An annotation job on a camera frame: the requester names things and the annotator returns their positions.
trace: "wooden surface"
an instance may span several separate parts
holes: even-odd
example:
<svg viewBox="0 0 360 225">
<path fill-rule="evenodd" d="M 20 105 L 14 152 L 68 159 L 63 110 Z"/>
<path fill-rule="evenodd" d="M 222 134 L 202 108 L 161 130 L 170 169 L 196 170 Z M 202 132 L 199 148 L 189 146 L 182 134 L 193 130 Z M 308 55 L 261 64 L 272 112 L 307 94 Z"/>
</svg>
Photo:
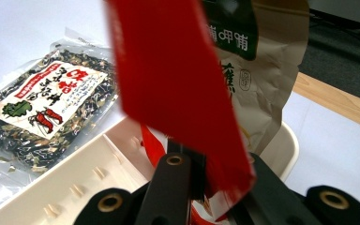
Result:
<svg viewBox="0 0 360 225">
<path fill-rule="evenodd" d="M 360 124 L 360 98 L 299 73 L 293 91 Z"/>
</svg>

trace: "desk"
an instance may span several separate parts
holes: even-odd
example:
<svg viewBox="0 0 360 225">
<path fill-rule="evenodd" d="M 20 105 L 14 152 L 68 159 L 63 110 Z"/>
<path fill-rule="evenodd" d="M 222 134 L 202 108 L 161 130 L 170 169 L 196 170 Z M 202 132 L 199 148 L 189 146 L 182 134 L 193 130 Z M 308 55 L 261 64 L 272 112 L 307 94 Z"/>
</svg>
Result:
<svg viewBox="0 0 360 225">
<path fill-rule="evenodd" d="M 0 79 L 48 53 L 66 27 L 108 44 L 106 26 L 102 0 L 0 0 Z M 283 120 L 300 155 L 285 184 L 301 194 L 328 185 L 360 201 L 360 99 L 304 74 L 293 91 Z"/>
<path fill-rule="evenodd" d="M 360 124 L 360 98 L 299 73 L 293 91 Z"/>
<path fill-rule="evenodd" d="M 285 184 L 301 194 L 328 185 L 360 201 L 360 98 L 299 73 L 283 120 L 300 143 Z"/>
</svg>

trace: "clear plastic package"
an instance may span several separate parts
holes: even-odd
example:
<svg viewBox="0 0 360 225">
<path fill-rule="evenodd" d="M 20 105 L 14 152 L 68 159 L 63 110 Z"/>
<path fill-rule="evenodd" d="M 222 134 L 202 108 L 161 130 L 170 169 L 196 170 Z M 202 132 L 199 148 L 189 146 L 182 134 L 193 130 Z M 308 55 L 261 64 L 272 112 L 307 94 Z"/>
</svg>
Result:
<svg viewBox="0 0 360 225">
<path fill-rule="evenodd" d="M 66 30 L 0 80 L 0 203 L 101 130 L 116 108 L 111 50 Z"/>
</svg>

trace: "red chili illustration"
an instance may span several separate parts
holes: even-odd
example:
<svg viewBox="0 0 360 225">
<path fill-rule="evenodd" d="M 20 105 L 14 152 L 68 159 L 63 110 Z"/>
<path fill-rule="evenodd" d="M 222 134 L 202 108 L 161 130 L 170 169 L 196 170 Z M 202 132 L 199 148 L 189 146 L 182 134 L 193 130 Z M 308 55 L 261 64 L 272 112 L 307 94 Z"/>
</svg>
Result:
<svg viewBox="0 0 360 225">
<path fill-rule="evenodd" d="M 48 115 L 49 117 L 58 120 L 58 124 L 63 123 L 63 117 L 61 117 L 61 115 L 57 114 L 56 112 L 54 112 L 53 110 L 46 108 L 45 114 Z"/>
<path fill-rule="evenodd" d="M 37 112 L 37 115 L 28 117 L 28 121 L 33 126 L 34 122 L 37 122 L 38 124 L 45 126 L 48 128 L 48 134 L 53 132 L 53 124 L 51 121 L 47 120 L 45 118 L 45 115 L 42 112 Z"/>
</svg>

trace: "green leaf illustration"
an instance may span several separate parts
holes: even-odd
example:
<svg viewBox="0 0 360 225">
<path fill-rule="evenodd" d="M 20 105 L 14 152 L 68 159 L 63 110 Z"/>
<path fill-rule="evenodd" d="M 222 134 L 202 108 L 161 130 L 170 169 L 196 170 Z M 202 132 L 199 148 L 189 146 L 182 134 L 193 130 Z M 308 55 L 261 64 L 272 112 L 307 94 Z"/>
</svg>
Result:
<svg viewBox="0 0 360 225">
<path fill-rule="evenodd" d="M 20 117 L 26 115 L 27 111 L 32 111 L 32 106 L 28 101 L 24 100 L 17 102 L 16 104 L 8 103 L 2 110 L 2 114 L 12 117 Z"/>
</svg>

